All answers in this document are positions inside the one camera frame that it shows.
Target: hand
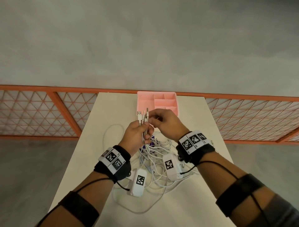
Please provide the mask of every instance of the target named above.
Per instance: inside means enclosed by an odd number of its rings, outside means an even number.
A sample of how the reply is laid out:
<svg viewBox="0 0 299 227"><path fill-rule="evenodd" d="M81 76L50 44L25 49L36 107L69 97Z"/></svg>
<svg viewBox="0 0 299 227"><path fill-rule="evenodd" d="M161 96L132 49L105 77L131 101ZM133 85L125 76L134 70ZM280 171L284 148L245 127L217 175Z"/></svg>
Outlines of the hand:
<svg viewBox="0 0 299 227"><path fill-rule="evenodd" d="M155 109L149 112L149 117L150 124L176 142L190 131L171 110Z"/></svg>
<svg viewBox="0 0 299 227"><path fill-rule="evenodd" d="M122 140L119 142L119 146L124 148L131 157L138 151L139 148L143 146L142 143L142 133L147 129L147 134L145 135L145 144L150 144L150 138L154 132L154 128L150 126L148 122L145 122L139 126L138 121L133 121L127 127Z"/></svg>

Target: orange metal frame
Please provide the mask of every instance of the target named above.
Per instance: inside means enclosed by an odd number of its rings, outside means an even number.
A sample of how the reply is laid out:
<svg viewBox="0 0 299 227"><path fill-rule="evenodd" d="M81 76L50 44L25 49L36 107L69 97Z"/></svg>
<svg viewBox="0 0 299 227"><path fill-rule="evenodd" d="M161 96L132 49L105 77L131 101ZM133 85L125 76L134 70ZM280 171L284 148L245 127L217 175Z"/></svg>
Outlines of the orange metal frame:
<svg viewBox="0 0 299 227"><path fill-rule="evenodd" d="M52 99L52 102L57 106L65 120L72 127L78 137L34 137L34 136L0 136L2 139L51 139L51 140L77 140L82 131L74 121L73 117L65 107L57 92L75 92L75 93L130 93L136 94L137 90L117 90L117 89L100 89L100 88L76 88L76 87L43 87L43 86L18 86L18 85L0 85L0 90L13 91L42 91ZM284 96L257 96L257 95L233 95L233 94L209 94L209 93L190 93L190 92L176 92L178 96L200 96L214 99L244 99L244 100L268 100L268 101L287 101L299 102L299 97L284 97ZM290 138L299 134L299 127L281 137L277 141L241 141L241 140L225 140L226 143L233 144L288 144L299 145L299 142L289 142Z"/></svg>

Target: right hand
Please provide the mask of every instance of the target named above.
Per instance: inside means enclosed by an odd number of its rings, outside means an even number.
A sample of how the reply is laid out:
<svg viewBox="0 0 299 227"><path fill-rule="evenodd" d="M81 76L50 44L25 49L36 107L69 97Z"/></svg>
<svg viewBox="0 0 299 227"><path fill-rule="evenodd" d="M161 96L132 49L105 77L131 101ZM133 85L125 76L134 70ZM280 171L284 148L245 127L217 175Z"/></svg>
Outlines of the right hand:
<svg viewBox="0 0 299 227"><path fill-rule="evenodd" d="M165 137L176 142L190 131L171 110L150 111L149 123L158 128Z"/></svg>

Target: white plastic device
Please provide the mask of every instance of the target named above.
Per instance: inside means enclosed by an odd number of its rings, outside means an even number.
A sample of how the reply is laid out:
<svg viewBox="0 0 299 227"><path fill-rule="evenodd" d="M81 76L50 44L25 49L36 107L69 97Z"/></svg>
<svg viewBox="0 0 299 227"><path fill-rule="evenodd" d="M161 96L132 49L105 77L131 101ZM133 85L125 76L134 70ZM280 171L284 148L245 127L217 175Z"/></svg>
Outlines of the white plastic device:
<svg viewBox="0 0 299 227"><path fill-rule="evenodd" d="M166 169L166 174L168 179L171 181L179 180L183 178L183 175L180 174L182 171L181 164L178 156L173 153L168 153L163 156L163 163Z"/></svg>
<svg viewBox="0 0 299 227"><path fill-rule="evenodd" d="M127 177L132 180L129 195L141 197L143 195L145 181L147 179L147 172L143 169L131 170L131 176Z"/></svg>

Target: arm band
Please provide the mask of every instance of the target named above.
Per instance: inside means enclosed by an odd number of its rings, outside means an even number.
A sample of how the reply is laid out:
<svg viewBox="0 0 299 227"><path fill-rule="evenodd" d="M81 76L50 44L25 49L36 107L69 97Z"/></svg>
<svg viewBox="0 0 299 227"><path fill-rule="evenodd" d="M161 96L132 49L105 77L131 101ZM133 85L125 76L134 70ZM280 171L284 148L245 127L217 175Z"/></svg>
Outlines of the arm band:
<svg viewBox="0 0 299 227"><path fill-rule="evenodd" d="M264 184L252 174L246 174L229 186L217 199L216 204L224 215L229 217L238 205L263 186Z"/></svg>
<svg viewBox="0 0 299 227"><path fill-rule="evenodd" d="M59 203L85 227L92 227L98 219L99 212L78 193L70 191Z"/></svg>

